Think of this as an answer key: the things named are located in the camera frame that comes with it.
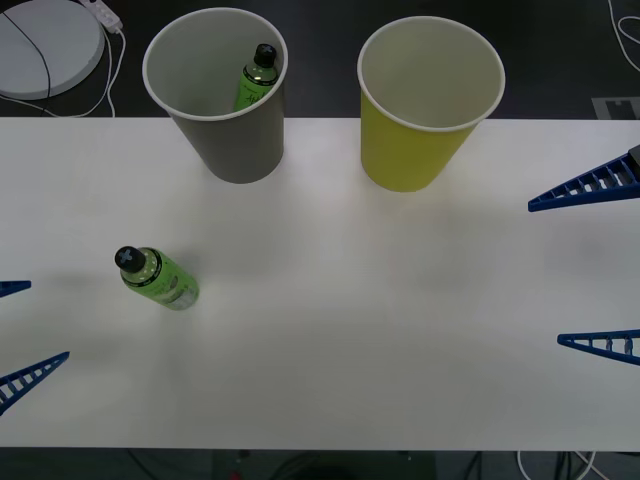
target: white round device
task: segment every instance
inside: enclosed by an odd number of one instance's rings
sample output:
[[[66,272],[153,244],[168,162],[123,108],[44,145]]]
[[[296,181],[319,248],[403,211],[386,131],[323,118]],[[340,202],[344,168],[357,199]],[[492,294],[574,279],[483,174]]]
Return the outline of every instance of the white round device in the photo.
[[[102,27],[82,5],[68,0],[33,0],[6,13],[46,59],[51,96],[84,80],[102,57]],[[4,15],[0,15],[0,94],[20,100],[47,96],[42,58]]]

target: bottle label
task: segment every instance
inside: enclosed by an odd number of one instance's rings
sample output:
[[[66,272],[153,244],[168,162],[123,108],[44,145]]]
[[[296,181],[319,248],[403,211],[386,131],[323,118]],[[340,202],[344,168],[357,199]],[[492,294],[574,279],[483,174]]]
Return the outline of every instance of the bottle label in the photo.
[[[172,310],[184,310],[198,299],[199,288],[195,279],[170,260],[164,253],[149,248],[158,261],[153,277],[142,283],[124,283],[139,293]]]
[[[271,91],[278,81],[277,77],[268,82],[262,82],[251,78],[251,75],[247,73],[246,68],[242,73],[243,75],[240,78],[240,85],[238,86],[238,96],[234,106],[234,111],[236,112],[243,108],[250,107],[257,101],[262,100],[262,98]]]

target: green bottle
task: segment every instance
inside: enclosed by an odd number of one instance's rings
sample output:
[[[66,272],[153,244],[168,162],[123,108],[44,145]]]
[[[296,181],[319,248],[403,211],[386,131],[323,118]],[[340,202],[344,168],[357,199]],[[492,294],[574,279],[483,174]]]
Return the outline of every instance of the green bottle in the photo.
[[[159,250],[122,247],[115,260],[122,281],[134,292],[171,310],[196,303],[200,288],[195,279]]]
[[[258,45],[253,62],[247,63],[242,70],[234,112],[250,107],[273,88],[278,80],[278,72],[274,67],[276,55],[276,49],[271,45]]]

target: yellow paper cup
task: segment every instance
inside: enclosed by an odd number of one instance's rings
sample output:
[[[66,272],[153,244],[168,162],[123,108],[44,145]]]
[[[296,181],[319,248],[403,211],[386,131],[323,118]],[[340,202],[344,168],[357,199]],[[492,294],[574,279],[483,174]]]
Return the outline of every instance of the yellow paper cup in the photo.
[[[409,17],[376,31],[358,58],[362,166],[398,192],[426,187],[500,103],[504,67],[461,23]]]

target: dark floor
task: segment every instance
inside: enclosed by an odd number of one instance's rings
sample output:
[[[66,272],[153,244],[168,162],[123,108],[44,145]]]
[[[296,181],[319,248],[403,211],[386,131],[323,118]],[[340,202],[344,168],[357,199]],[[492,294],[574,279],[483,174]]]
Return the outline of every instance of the dark floor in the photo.
[[[575,478],[584,464],[571,455],[524,453],[533,480]],[[522,478],[513,452],[237,451],[124,449],[1,449],[1,478],[11,480],[515,480]],[[640,476],[640,457],[598,453],[594,465],[610,480]],[[590,472],[585,480],[599,477]]]
[[[2,10],[23,0],[0,0]],[[167,23],[188,12],[238,7],[270,20],[290,52],[286,115],[358,117],[356,61],[365,40],[382,25],[407,16],[435,15],[465,23],[500,53],[507,89],[496,118],[594,119],[591,99],[640,97],[640,73],[624,59],[607,0],[105,0],[122,18],[127,51],[112,96],[118,116],[164,116],[142,83],[144,52]],[[612,0],[616,18],[640,15],[637,0]],[[625,28],[640,37],[640,22]],[[120,38],[113,38],[115,52]],[[640,64],[640,45],[624,39]],[[71,91],[52,98],[59,115],[88,110],[100,98],[107,60]],[[0,116],[37,116],[37,110],[0,101]],[[104,102],[95,116],[109,116]]]

